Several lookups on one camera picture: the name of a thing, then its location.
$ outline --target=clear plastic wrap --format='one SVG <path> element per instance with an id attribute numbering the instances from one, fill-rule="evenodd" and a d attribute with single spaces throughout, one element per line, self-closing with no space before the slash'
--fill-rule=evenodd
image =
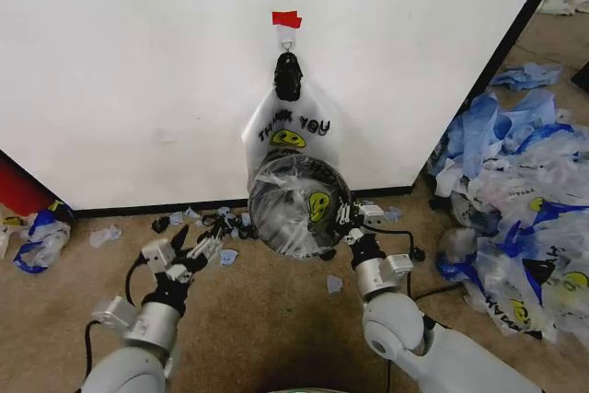
<path id="1" fill-rule="evenodd" d="M 338 208 L 350 202 L 340 174 L 312 156 L 265 163 L 249 185 L 248 209 L 260 239 L 283 255 L 304 259 L 334 248 Z"/>

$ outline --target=yellow smiley face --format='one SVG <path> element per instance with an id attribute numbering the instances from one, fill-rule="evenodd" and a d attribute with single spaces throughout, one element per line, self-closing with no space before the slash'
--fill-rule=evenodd
<path id="1" fill-rule="evenodd" d="M 289 131 L 288 129 L 282 129 L 272 136 L 270 144 L 276 146 L 288 146 L 288 147 L 305 147 L 306 143 L 303 137 L 298 133 Z"/>
<path id="2" fill-rule="evenodd" d="M 309 209 L 311 211 L 309 218 L 311 219 L 311 221 L 313 223 L 316 223 L 321 218 L 323 218 L 323 215 L 325 215 L 325 212 L 328 210 L 328 207 L 329 207 L 329 196 L 327 193 L 323 193 L 323 192 L 312 193 L 311 196 L 309 197 Z"/>
<path id="3" fill-rule="evenodd" d="M 530 202 L 530 209 L 534 212 L 540 212 L 542 204 L 544 204 L 544 199 L 542 197 L 537 197 Z"/>
<path id="4" fill-rule="evenodd" d="M 522 324 L 526 324 L 529 320 L 529 314 L 527 313 L 527 308 L 525 308 L 525 304 L 518 300 L 518 299 L 510 299 L 509 300 L 514 307 L 514 315 L 515 319 L 517 319 Z"/>
<path id="5" fill-rule="evenodd" d="M 589 287 L 589 278 L 584 273 L 568 272 L 564 274 L 564 286 L 570 292 L 577 289 L 586 289 Z"/>

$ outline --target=black trim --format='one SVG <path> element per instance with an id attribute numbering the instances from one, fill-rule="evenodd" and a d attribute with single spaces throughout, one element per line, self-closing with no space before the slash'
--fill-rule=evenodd
<path id="1" fill-rule="evenodd" d="M 370 197 L 395 197 L 398 195 L 409 195 L 413 192 L 415 184 L 410 186 L 397 186 L 396 188 L 377 188 L 377 189 L 360 189 L 352 191 L 353 198 L 370 198 Z"/>
<path id="2" fill-rule="evenodd" d="M 364 189 L 353 191 L 355 198 L 388 197 L 394 195 L 407 195 L 413 191 L 413 186 L 401 186 L 398 188 Z M 74 211 L 76 218 L 100 218 L 104 216 L 126 216 L 147 214 L 170 214 L 177 211 L 185 211 L 191 207 L 195 211 L 207 211 L 227 206 L 232 209 L 248 207 L 247 199 L 239 200 L 215 200 L 211 202 L 179 202 L 174 204 L 154 204 L 149 206 L 106 207 L 103 209 L 80 209 Z"/>
<path id="3" fill-rule="evenodd" d="M 470 92 L 467 95 L 467 100 L 465 101 L 467 106 L 470 105 L 470 102 L 474 97 L 485 92 L 485 89 L 487 89 L 487 86 L 495 76 L 495 73 L 501 67 L 505 57 L 507 57 L 509 51 L 514 47 L 517 39 L 519 39 L 519 36 L 525 29 L 527 22 L 529 22 L 530 18 L 534 16 L 534 13 L 536 13 L 540 2 L 542 2 L 542 0 L 525 1 L 524 6 L 522 6 L 522 9 L 515 17 L 514 23 L 505 33 L 505 36 L 503 36 L 503 39 L 499 43 L 499 46 L 497 46 L 497 49 L 483 68 L 474 86 L 472 89 L 470 89 Z"/>
<path id="4" fill-rule="evenodd" d="M 151 206 L 106 207 L 104 209 L 80 209 L 74 211 L 76 218 L 100 218 L 102 216 L 125 216 L 147 214 L 170 214 L 185 211 L 191 207 L 195 211 L 218 209 L 219 207 L 248 207 L 248 200 L 215 200 L 212 202 L 179 202 L 174 204 L 154 204 Z"/>

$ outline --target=crumpled plastic bag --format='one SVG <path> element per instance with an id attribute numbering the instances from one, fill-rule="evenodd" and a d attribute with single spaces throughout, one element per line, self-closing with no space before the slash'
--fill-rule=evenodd
<path id="1" fill-rule="evenodd" d="M 54 264 L 70 238 L 70 225 L 64 220 L 71 219 L 70 209 L 63 202 L 56 201 L 40 211 L 28 231 L 27 242 L 14 258 L 19 269 L 34 274 Z"/>
<path id="2" fill-rule="evenodd" d="M 448 262 L 464 262 L 467 256 L 477 251 L 477 231 L 471 228 L 455 228 L 444 232 L 438 250 Z"/>
<path id="3" fill-rule="evenodd" d="M 572 16 L 577 11 L 589 13 L 589 0 L 544 0 L 538 11 L 559 16 Z"/>
<path id="4" fill-rule="evenodd" d="M 513 91 L 556 85 L 562 74 L 561 64 L 524 64 L 509 66 L 507 71 L 496 75 L 491 85 L 507 85 Z"/>
<path id="5" fill-rule="evenodd" d="M 0 222 L 0 260 L 3 260 L 12 234 L 27 230 L 27 221 L 18 216 L 8 216 Z"/>
<path id="6" fill-rule="evenodd" d="M 110 225 L 109 227 L 105 227 L 104 229 L 92 232 L 90 234 L 90 245 L 92 245 L 93 248 L 98 249 L 107 241 L 113 241 L 115 239 L 118 239 L 121 237 L 121 235 L 122 230 L 120 227 Z"/>

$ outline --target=white panel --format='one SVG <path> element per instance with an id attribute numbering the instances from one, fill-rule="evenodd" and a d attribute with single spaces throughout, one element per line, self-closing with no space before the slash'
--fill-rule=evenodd
<path id="1" fill-rule="evenodd" d="M 410 185 L 524 1 L 0 0 L 0 145 L 78 209 L 246 197 L 271 11 L 298 9 L 344 177 Z"/>

